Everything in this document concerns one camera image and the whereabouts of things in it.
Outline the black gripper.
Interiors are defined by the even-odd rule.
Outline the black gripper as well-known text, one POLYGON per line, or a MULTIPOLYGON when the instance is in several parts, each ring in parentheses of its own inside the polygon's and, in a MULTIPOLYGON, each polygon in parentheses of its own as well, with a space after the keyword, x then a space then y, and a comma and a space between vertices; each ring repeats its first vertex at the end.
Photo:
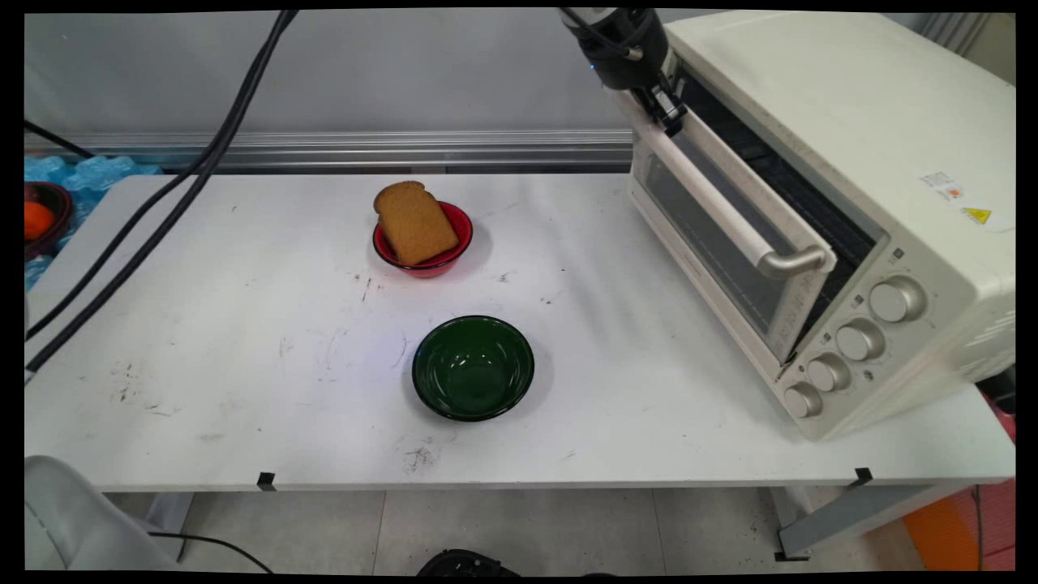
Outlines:
POLYGON ((604 86, 636 88, 635 100, 667 137, 682 131, 688 110, 661 76, 670 44, 654 8, 568 8, 566 27, 604 86))

